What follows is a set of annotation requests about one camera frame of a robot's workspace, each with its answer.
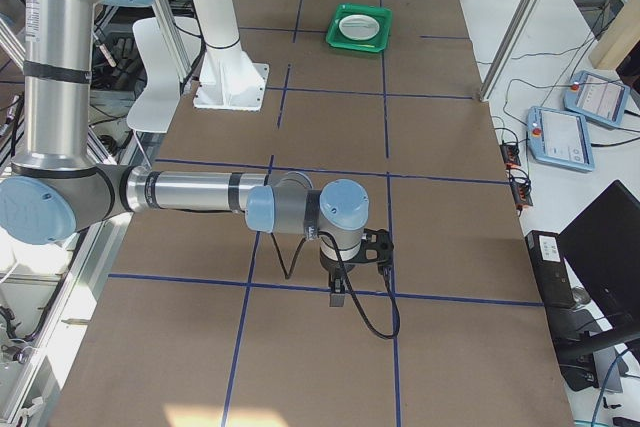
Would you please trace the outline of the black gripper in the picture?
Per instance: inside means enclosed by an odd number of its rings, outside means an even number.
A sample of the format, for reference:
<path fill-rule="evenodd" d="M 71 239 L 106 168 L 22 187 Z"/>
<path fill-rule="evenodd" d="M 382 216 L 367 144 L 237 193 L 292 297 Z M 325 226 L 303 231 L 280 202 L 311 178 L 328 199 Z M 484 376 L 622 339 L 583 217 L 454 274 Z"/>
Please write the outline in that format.
<path fill-rule="evenodd" d="M 340 274 L 339 262 L 333 260 L 324 252 L 320 251 L 319 254 L 321 266 L 328 272 L 329 275 L 329 288 L 330 288 L 330 307 L 344 306 L 345 302 L 345 286 Z M 355 268 L 355 263 L 344 263 L 346 272 L 349 273 Z"/>

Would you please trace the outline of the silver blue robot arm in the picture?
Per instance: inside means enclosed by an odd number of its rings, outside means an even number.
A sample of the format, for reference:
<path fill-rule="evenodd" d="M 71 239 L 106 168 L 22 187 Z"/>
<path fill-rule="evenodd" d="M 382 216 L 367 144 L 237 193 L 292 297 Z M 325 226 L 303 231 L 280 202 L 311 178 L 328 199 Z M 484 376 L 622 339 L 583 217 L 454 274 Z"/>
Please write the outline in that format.
<path fill-rule="evenodd" d="M 359 183 L 339 179 L 318 190 L 298 172 L 153 171 L 89 158 L 94 11 L 106 1 L 122 0 L 26 0 L 26 140 L 1 184 L 2 227 L 42 245 L 127 211 L 233 212 L 254 231 L 318 239 L 331 304 L 353 297 L 349 271 L 366 261 L 371 237 Z"/>

